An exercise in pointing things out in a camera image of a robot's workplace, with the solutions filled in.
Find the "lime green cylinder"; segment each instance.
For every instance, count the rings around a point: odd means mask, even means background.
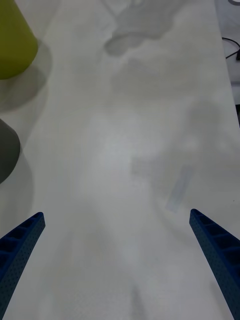
[[[13,0],[0,0],[0,79],[22,73],[38,52],[38,42]]]

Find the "gray cylinder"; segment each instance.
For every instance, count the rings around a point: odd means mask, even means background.
[[[0,183],[15,168],[20,154],[20,141],[16,132],[0,119]]]

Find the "blue perforated plastic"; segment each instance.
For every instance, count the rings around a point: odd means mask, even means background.
[[[44,214],[38,212],[0,239],[0,320],[44,228]]]
[[[196,209],[190,226],[235,320],[240,320],[240,241]]]

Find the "white tabletop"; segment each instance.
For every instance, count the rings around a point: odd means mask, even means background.
[[[22,8],[41,44],[2,87],[22,154],[0,185],[0,236],[38,211],[46,228],[4,320],[230,319],[189,226],[197,208],[240,238],[240,130],[213,0]]]

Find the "yellow-green cup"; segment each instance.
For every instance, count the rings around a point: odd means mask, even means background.
[[[37,39],[14,0],[0,0],[0,79],[22,73],[37,52]]]

